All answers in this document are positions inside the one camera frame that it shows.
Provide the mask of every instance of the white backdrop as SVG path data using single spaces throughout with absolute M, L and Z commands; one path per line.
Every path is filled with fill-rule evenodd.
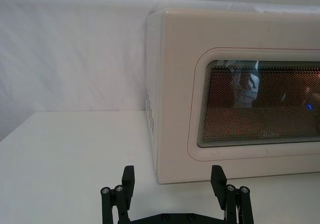
M 182 0 L 0 0 L 0 140 L 35 111 L 142 110 L 145 20 L 166 7 L 320 13 Z

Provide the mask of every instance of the bolt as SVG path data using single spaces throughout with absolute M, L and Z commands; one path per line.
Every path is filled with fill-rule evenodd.
M 109 192 L 109 189 L 108 188 L 105 188 L 101 191 L 103 194 L 107 194 Z
M 162 214 L 161 215 L 161 219 L 166 221 L 166 220 L 169 220 L 169 215 L 168 214 Z
M 233 191 L 233 190 L 234 190 L 234 188 L 232 187 L 232 185 L 228 185 L 227 189 L 228 189 L 229 191 Z
M 194 214 L 188 214 L 187 216 L 188 220 L 195 220 L 195 215 Z
M 249 192 L 249 190 L 248 190 L 247 188 L 245 188 L 245 187 L 242 187 L 241 190 L 242 190 L 244 193 L 248 193 L 248 192 Z
M 122 191 L 122 190 L 123 190 L 122 186 L 118 186 L 118 187 L 116 188 L 116 191 Z

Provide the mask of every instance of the white microwave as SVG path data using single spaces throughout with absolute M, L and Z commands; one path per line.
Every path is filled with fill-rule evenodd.
M 160 183 L 320 171 L 320 16 L 166 9 L 146 33 Z

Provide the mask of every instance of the white table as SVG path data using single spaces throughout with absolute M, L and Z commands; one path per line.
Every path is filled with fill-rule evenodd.
M 0 223 L 102 223 L 100 189 L 120 184 L 125 165 L 136 172 L 131 220 L 165 212 L 222 218 L 209 182 L 157 183 L 147 131 L 143 111 L 34 114 L 0 142 Z M 228 183 L 251 189 L 256 224 L 320 221 L 320 173 Z

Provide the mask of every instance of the microwave window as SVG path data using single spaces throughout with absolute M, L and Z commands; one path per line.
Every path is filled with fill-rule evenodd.
M 320 140 L 320 62 L 212 61 L 200 147 Z

